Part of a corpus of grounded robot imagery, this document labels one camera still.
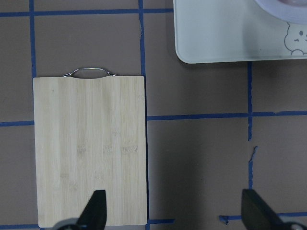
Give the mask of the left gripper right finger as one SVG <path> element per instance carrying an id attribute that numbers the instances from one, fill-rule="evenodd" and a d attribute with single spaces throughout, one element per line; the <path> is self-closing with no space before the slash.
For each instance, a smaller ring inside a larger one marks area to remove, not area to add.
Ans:
<path id="1" fill-rule="evenodd" d="M 284 222 L 253 189 L 243 189 L 241 218 L 247 230 L 283 230 Z"/>

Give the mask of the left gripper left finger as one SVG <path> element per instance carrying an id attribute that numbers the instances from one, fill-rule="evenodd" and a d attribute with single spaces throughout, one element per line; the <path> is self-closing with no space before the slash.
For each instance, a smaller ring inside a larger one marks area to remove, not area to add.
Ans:
<path id="1" fill-rule="evenodd" d="M 82 230 L 104 230 L 107 220 L 106 191 L 95 190 L 78 218 Z"/>

